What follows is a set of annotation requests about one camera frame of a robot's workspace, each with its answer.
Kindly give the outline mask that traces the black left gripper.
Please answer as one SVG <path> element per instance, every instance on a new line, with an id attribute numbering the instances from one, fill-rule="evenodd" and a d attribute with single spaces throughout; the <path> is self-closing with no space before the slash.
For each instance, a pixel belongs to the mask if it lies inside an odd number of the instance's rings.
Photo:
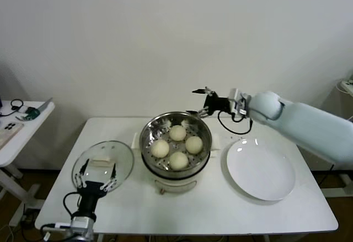
<path id="1" fill-rule="evenodd" d="M 93 214 L 95 212 L 98 199 L 107 195 L 107 192 L 112 191 L 117 184 L 116 179 L 116 164 L 113 165 L 111 175 L 106 183 L 87 181 L 85 183 L 84 173 L 89 163 L 89 159 L 81 166 L 79 172 L 74 174 L 74 183 L 76 184 L 77 192 L 81 197 L 78 206 L 79 214 Z"/>

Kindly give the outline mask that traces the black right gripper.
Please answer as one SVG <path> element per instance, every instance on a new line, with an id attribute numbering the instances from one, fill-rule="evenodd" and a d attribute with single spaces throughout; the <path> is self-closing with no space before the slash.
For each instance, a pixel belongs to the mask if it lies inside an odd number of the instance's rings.
<path id="1" fill-rule="evenodd" d="M 219 97 L 214 94 L 214 91 L 208 87 L 193 90 L 192 93 L 195 94 L 206 94 L 206 100 L 204 103 L 204 108 L 198 111 L 186 110 L 186 112 L 193 116 L 210 116 L 214 114 L 215 111 L 221 111 L 230 114 L 230 102 L 228 98 Z"/>

